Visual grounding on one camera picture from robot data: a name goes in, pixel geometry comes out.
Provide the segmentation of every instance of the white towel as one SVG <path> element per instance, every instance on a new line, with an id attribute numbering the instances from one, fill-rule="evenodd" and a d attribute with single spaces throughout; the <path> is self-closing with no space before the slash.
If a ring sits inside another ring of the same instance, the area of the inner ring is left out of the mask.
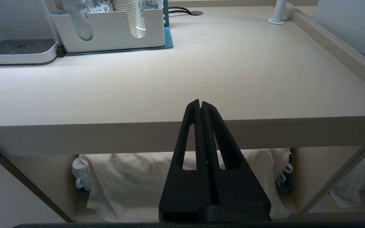
<path id="1" fill-rule="evenodd" d="M 359 191 L 365 190 L 365 158 L 330 191 L 340 208 L 360 206 Z"/>
<path id="2" fill-rule="evenodd" d="M 272 219 L 289 216 L 275 188 L 288 164 L 289 149 L 242 150 L 271 201 Z M 80 155 L 93 184 L 87 208 L 109 222 L 158 222 L 158 204 L 173 153 Z M 219 163 L 223 164 L 220 153 Z M 187 152 L 184 169 L 195 169 L 195 152 Z"/>

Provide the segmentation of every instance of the black cable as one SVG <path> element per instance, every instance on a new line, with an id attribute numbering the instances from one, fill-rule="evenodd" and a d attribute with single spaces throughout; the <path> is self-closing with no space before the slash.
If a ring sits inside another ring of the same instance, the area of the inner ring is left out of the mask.
<path id="1" fill-rule="evenodd" d="M 169 11 L 168 13 L 186 13 L 186 14 L 192 15 L 191 12 L 187 12 L 185 10 L 172 10 L 172 11 Z"/>

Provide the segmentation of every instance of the white organizer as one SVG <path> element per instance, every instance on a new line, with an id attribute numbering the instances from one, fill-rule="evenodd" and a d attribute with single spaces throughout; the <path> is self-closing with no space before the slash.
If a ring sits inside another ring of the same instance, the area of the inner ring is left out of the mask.
<path id="1" fill-rule="evenodd" d="M 130 32 L 125 11 L 89 13 L 87 17 L 93 32 L 90 41 L 78 36 L 70 15 L 52 15 L 52 18 L 67 52 L 161 47 L 165 45 L 165 37 L 162 1 L 159 4 L 159 9 L 143 12 L 146 34 L 141 38 L 134 37 Z"/>

